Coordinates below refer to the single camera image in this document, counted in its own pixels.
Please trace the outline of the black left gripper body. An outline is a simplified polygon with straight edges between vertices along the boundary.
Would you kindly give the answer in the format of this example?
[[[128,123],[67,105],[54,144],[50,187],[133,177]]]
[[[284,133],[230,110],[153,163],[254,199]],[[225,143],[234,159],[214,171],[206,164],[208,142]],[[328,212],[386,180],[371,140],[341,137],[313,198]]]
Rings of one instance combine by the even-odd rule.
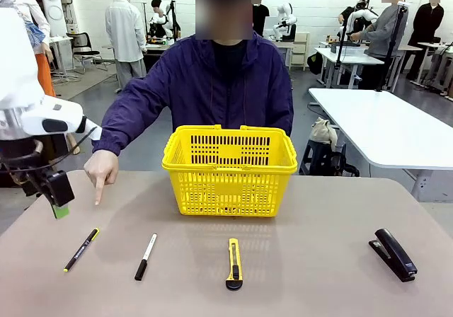
[[[43,151],[44,145],[39,139],[1,140],[1,165],[26,197],[48,197],[45,187],[47,159]]]

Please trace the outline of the person's right hand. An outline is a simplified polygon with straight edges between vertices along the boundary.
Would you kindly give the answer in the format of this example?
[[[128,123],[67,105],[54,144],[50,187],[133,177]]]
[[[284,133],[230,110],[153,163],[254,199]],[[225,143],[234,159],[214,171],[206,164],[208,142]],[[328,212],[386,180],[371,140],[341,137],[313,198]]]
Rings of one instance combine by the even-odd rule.
[[[95,189],[94,203],[99,205],[104,187],[116,181],[119,171],[118,157],[111,151],[95,151],[84,164],[84,171]]]

